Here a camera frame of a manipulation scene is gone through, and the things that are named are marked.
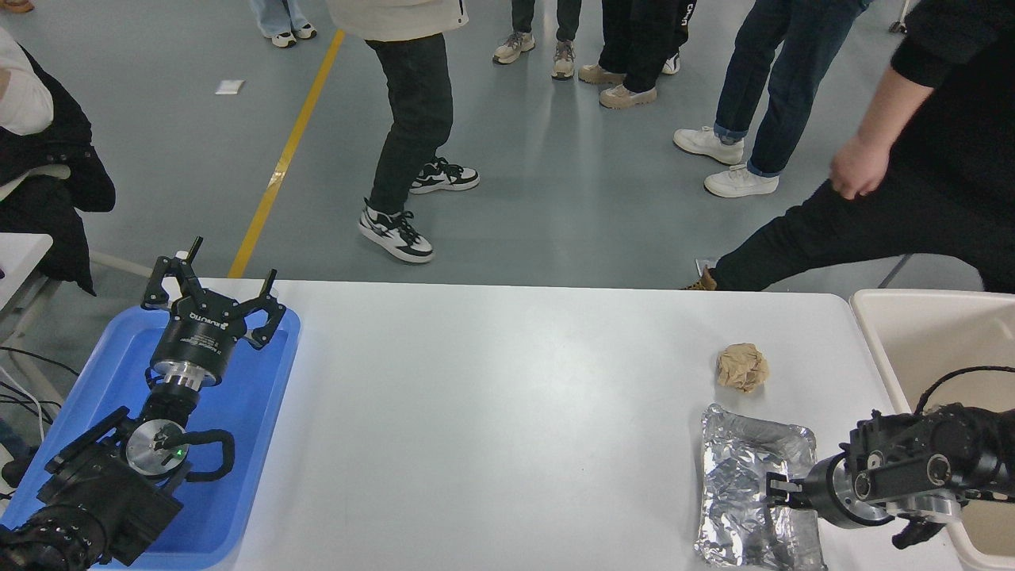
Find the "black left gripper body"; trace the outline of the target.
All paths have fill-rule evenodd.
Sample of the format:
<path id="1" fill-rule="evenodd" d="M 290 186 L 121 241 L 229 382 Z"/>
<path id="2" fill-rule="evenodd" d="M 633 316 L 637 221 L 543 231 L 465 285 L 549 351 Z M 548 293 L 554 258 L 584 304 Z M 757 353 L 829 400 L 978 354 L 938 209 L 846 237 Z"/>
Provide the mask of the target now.
<path id="1" fill-rule="evenodd" d="M 170 322 L 150 358 L 159 375 L 173 362 L 189 362 L 205 371 L 205 380 L 220 380 L 247 325 L 231 297 L 181 297 L 173 303 Z"/>

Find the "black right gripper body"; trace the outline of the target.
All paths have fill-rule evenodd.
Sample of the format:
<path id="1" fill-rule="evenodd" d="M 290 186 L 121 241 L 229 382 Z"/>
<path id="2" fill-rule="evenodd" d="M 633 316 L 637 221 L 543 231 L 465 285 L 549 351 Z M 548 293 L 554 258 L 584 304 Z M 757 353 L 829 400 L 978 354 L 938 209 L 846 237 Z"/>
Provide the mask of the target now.
<path id="1" fill-rule="evenodd" d="M 872 515 L 856 513 L 845 470 L 841 466 L 845 458 L 845 452 L 841 452 L 815 463 L 807 477 L 791 481 L 799 486 L 799 490 L 791 492 L 791 508 L 814 511 L 835 527 L 873 527 Z"/>

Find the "person's hand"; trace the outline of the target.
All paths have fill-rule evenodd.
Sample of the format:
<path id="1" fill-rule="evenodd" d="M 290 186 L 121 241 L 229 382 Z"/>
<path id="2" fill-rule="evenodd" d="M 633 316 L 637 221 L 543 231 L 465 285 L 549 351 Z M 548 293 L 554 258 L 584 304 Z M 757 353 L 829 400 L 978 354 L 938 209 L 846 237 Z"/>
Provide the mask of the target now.
<path id="1" fill-rule="evenodd" d="M 831 162 L 828 179 L 833 190 L 847 200 L 875 191 L 886 174 L 889 152 L 891 142 L 853 135 Z"/>

